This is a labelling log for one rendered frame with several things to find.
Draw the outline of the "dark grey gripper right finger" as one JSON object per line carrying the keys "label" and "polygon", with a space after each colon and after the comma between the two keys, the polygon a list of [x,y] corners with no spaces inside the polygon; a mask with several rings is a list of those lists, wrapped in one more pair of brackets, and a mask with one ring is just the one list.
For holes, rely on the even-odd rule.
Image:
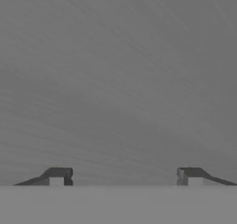
{"label": "dark grey gripper right finger", "polygon": [[237,183],[214,177],[202,168],[177,168],[178,186],[237,186]]}

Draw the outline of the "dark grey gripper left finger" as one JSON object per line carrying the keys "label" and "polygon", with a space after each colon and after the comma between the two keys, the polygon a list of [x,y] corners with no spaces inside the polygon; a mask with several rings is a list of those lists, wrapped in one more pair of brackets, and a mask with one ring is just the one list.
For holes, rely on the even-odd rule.
{"label": "dark grey gripper left finger", "polygon": [[72,186],[73,168],[49,168],[41,176],[18,183],[18,186]]}

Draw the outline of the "grey fridge door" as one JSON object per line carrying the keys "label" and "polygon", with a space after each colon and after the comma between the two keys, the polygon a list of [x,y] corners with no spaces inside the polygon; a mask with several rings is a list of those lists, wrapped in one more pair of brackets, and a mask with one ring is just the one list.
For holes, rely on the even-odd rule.
{"label": "grey fridge door", "polygon": [[0,185],[237,182],[237,0],[0,0]]}

